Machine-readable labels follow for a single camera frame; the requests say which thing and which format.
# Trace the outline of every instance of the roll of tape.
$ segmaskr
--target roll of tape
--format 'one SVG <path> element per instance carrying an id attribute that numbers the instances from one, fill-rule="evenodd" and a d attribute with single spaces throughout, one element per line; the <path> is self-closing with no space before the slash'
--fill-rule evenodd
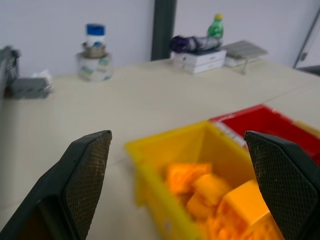
<path id="1" fill-rule="evenodd" d="M 113 75 L 112 56 L 107 53 L 102 58 L 86 58 L 83 52 L 76 55 L 78 73 L 83 79 L 91 82 L 108 80 Z"/>

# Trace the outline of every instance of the white tabletop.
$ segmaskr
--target white tabletop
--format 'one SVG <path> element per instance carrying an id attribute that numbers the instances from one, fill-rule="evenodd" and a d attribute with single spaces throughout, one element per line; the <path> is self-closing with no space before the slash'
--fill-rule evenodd
<path id="1" fill-rule="evenodd" d="M 104 82 L 57 77 L 46 99 L 5 100 L 0 116 L 0 229 L 68 145 L 101 130 L 113 139 L 101 197 L 87 239 L 159 239 L 133 203 L 128 141 L 266 103 L 320 128 L 320 78 L 266 61 L 246 75 L 219 68 L 190 75 L 170 60 L 118 67 Z"/>

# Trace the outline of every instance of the white wall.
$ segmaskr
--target white wall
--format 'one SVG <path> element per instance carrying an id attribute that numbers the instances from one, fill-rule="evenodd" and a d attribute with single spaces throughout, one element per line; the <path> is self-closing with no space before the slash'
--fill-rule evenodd
<path id="1" fill-rule="evenodd" d="M 116 66 L 142 63 L 151 58 L 153 15 L 154 0 L 1 0 L 0 47 L 21 51 L 23 76 L 74 73 L 85 24 L 101 23 Z"/>
<path id="2" fill-rule="evenodd" d="M 174 34 L 204 36 L 223 13 L 225 44 L 249 40 L 293 67 L 319 7 L 320 0 L 178 0 Z"/>

